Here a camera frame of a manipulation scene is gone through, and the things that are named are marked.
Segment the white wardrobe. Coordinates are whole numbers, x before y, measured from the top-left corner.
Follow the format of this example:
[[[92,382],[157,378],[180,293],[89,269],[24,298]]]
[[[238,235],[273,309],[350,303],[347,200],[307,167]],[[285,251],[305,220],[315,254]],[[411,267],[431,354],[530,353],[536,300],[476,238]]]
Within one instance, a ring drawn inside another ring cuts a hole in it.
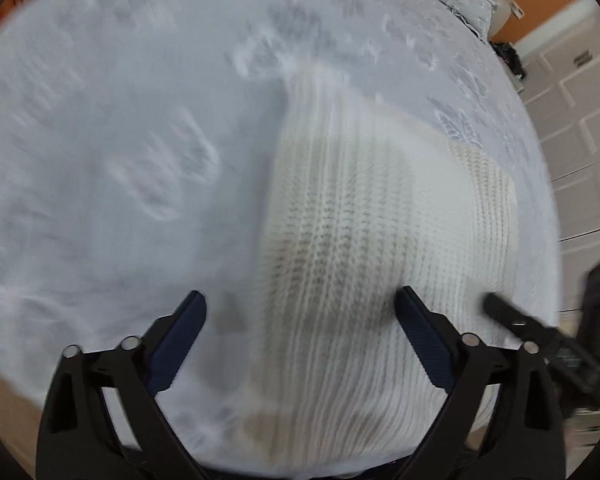
[[[516,48],[558,211],[562,307],[573,311],[600,260],[600,7],[576,0]]]

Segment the white red black knit sweater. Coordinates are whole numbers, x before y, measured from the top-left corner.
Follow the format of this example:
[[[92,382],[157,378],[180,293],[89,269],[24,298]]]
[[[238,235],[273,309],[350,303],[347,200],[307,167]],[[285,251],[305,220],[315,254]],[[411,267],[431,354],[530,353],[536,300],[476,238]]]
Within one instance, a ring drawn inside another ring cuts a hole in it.
[[[393,314],[414,289],[499,342],[483,292],[515,284],[511,177],[480,148],[378,103],[324,65],[298,70],[271,180],[238,434],[298,472],[405,453],[444,401]]]

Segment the black items on nightstand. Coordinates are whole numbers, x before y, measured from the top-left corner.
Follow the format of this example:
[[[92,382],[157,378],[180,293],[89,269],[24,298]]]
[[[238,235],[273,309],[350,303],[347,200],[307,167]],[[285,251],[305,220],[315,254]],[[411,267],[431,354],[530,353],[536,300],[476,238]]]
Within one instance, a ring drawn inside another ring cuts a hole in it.
[[[527,78],[527,71],[522,66],[518,52],[508,42],[490,41],[489,44],[503,64],[505,73],[515,90],[520,93],[524,90],[524,80]]]

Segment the grey butterfly bed cover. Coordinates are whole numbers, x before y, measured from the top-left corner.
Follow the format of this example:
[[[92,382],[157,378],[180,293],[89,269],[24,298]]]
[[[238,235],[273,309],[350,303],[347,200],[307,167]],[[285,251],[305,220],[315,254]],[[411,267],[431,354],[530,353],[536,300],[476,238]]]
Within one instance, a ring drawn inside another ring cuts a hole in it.
[[[208,318],[159,403],[196,460],[279,478],[238,434],[288,80],[334,70],[483,150],[515,185],[515,284],[562,286],[538,136],[492,49],[438,0],[34,0],[0,31],[0,378],[42,405],[60,352],[111,348],[191,290]]]

